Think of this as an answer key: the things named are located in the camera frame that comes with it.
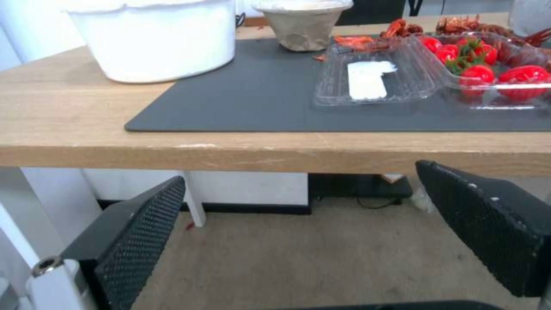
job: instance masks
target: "metal bolt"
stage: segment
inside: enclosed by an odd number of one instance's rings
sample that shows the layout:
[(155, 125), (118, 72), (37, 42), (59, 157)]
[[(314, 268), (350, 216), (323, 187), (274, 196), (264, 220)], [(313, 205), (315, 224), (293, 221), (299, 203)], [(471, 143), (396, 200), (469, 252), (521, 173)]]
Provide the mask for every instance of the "metal bolt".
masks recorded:
[(63, 265), (63, 260), (59, 256), (51, 256), (42, 259), (33, 267), (33, 277), (39, 277)]

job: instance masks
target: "gray desk mat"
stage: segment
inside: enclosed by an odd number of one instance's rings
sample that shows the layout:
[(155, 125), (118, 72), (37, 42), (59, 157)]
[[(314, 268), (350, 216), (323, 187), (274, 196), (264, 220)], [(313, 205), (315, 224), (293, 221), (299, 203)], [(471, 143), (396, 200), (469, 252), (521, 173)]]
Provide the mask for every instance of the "gray desk mat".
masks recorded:
[(241, 40), (226, 66), (179, 80), (128, 131), (551, 131), (551, 111), (474, 110), (443, 92), (407, 104), (320, 107), (322, 63), (273, 39)]

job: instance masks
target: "white bucket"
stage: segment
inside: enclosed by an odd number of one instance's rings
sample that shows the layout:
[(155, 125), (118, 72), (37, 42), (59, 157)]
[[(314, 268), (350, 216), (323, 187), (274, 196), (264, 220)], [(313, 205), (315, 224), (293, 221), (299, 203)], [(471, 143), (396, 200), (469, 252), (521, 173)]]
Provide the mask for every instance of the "white bucket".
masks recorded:
[(68, 0), (105, 75), (161, 82), (207, 72), (235, 52), (235, 0)]

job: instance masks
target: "clear plastic tray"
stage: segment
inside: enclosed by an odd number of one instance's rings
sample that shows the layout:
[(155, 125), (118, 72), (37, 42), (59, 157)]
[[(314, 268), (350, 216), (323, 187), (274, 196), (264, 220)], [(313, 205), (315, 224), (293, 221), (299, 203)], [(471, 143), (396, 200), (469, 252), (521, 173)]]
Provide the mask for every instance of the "clear plastic tray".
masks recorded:
[[(537, 48), (532, 46), (517, 46), (511, 42), (510, 39), (493, 33), (463, 33), (461, 35), (434, 35), (442, 42), (442, 44), (455, 44), (460, 39), (465, 37), (477, 37), (486, 44), (494, 46), (498, 50), (498, 61), (492, 66), (496, 79), (497, 77), (507, 71), (508, 69), (524, 66), (524, 65), (537, 65), (545, 68), (548, 72), (551, 69), (551, 61), (547, 56), (538, 51)], [(476, 81), (475, 78), (465, 78), (452, 74), (442, 64), (436, 56), (431, 53), (427, 48), (422, 45), (411, 45), (414, 50), (412, 53), (422, 58), (423, 62), (426, 62), (426, 68), (430, 71), (433, 79), (442, 83), (442, 86), (447, 88), (445, 94), (456, 101), (467, 104), (472, 109), (534, 109), (534, 108), (549, 108), (550, 106), (550, 92), (530, 98), (525, 101), (512, 100), (504, 95), (501, 95), (499, 89), (523, 89), (530, 91), (530, 89), (551, 89), (551, 81), (547, 83), (516, 83), (516, 84), (497, 84), (494, 81), (493, 84), (486, 85), (469, 85), (468, 80)], [(465, 96), (462, 90), (482, 90), (478, 96)]]
[[(377, 48), (381, 42), (369, 43), (366, 45), (369, 51), (353, 51), (332, 43), (326, 52), (314, 103), (339, 106), (407, 102), (437, 91), (441, 85), (434, 81), (435, 71), (430, 73), (426, 67), (428, 57), (417, 55), (424, 48), (417, 38), (391, 38), (386, 43), (387, 49)], [(354, 100), (350, 96), (348, 65), (363, 61), (388, 61), (397, 67), (397, 71), (382, 76), (387, 92), (384, 98)]]
[[(517, 46), (510, 39), (493, 33), (463, 33), (461, 35), (435, 35), (442, 44), (455, 44), (465, 37), (477, 37), (498, 49), (498, 61), (492, 68), (497, 77), (506, 70), (537, 65), (551, 72), (551, 60), (532, 46)], [(435, 92), (445, 98), (464, 103), (471, 109), (551, 109), (551, 92), (525, 101), (512, 100), (501, 95), (499, 89), (551, 89), (549, 83), (475, 84), (475, 78), (464, 78), (452, 74), (418, 39), (419, 35), (407, 38), (391, 38), (384, 42), (366, 45), (366, 51), (352, 49), (333, 43), (326, 52), (320, 77), (314, 93), (314, 103), (323, 106), (404, 103), (424, 99)], [(387, 49), (379, 49), (388, 44)], [(385, 73), (382, 77), (387, 95), (383, 98), (354, 100), (350, 96), (348, 65), (362, 61), (389, 61), (397, 71)], [(465, 96), (463, 90), (482, 90), (480, 95)]]

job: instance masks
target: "paper bowl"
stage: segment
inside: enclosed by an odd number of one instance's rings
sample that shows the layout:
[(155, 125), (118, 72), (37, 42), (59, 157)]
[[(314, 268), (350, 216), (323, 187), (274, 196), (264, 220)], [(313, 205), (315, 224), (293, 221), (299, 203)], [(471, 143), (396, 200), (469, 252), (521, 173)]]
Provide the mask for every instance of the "paper bowl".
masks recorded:
[(352, 5), (352, 0), (265, 0), (253, 7), (264, 13), (281, 45), (304, 52), (327, 48), (341, 12)]

